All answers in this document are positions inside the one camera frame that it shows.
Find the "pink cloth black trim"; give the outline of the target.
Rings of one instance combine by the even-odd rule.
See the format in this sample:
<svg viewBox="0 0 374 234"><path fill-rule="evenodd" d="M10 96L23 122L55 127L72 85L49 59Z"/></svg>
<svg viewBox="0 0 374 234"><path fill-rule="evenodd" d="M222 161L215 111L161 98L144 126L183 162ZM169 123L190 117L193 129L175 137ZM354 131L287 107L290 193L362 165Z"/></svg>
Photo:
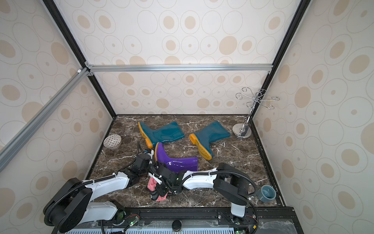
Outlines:
<svg viewBox="0 0 374 234"><path fill-rule="evenodd" d="M147 189L149 190L151 194L151 200L164 201L167 198L167 195L163 197L159 195L159 193L156 191L157 184L158 184L157 181L151 177L147 185Z"/></svg>

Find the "purple rubber boot yellow sole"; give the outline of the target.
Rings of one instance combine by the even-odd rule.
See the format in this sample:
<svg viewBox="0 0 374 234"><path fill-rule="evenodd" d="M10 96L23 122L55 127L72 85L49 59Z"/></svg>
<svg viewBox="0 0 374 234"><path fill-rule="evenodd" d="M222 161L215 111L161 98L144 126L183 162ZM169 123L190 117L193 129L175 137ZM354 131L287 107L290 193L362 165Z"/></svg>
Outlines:
<svg viewBox="0 0 374 234"><path fill-rule="evenodd" d="M163 143L158 142L154 153L155 160L166 164L167 168L175 173L181 171L198 171L198 158L171 158L167 155Z"/></svg>

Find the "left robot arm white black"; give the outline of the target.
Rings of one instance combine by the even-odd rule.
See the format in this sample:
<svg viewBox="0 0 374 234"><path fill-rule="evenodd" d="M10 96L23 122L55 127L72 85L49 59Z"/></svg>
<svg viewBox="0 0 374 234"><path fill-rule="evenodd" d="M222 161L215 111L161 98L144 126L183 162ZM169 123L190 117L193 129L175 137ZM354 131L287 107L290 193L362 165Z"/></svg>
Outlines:
<svg viewBox="0 0 374 234"><path fill-rule="evenodd" d="M91 179L69 179L43 209L44 223L65 233L79 224L100 220L112 220L119 224L124 210L116 201L95 202L94 200L117 190L137 184L148 174L154 151L137 150L132 163L111 175Z"/></svg>

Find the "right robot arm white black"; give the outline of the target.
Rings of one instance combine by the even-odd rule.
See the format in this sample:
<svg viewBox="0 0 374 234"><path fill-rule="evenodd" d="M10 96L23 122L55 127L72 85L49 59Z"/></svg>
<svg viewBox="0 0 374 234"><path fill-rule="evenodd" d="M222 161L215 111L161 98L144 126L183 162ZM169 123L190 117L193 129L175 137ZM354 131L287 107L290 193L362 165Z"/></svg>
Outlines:
<svg viewBox="0 0 374 234"><path fill-rule="evenodd" d="M231 214L237 218L245 217L248 198L256 195L258 186L245 173L220 163L208 171L172 172L164 163L155 163L148 169L149 176L156 181L152 199L167 194L178 195L184 190L214 189L231 203Z"/></svg>

